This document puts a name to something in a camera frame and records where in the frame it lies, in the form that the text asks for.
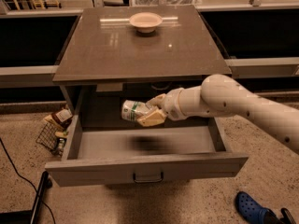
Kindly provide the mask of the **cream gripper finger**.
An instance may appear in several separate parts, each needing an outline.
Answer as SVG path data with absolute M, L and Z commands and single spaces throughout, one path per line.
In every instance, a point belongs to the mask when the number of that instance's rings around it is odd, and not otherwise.
M 145 116 L 142 116 L 137 122 L 143 127 L 152 127 L 163 124 L 166 120 L 166 114 L 161 109 L 156 109 Z
M 150 100 L 148 100 L 148 104 L 149 105 L 153 105 L 153 106 L 159 106 L 159 107 L 161 107 L 162 104 L 163 104 L 165 96 L 166 96 L 165 93 L 157 95 L 157 96 L 151 98 Z

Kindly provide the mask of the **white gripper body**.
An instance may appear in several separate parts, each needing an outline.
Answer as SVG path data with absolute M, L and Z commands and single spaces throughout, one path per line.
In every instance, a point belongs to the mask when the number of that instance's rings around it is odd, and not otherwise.
M 173 121 L 185 120 L 187 118 L 181 111 L 179 105 L 179 96 L 182 91 L 182 88 L 171 90 L 165 95 L 162 102 L 163 112 Z

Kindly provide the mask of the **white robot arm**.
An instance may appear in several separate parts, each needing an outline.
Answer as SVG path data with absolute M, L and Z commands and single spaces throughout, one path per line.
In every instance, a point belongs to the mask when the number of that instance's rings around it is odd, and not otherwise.
M 211 75 L 199 86 L 174 89 L 148 103 L 154 110 L 137 120 L 144 127 L 162 124 L 167 119 L 238 115 L 299 153 L 299 110 L 254 94 L 225 75 Z

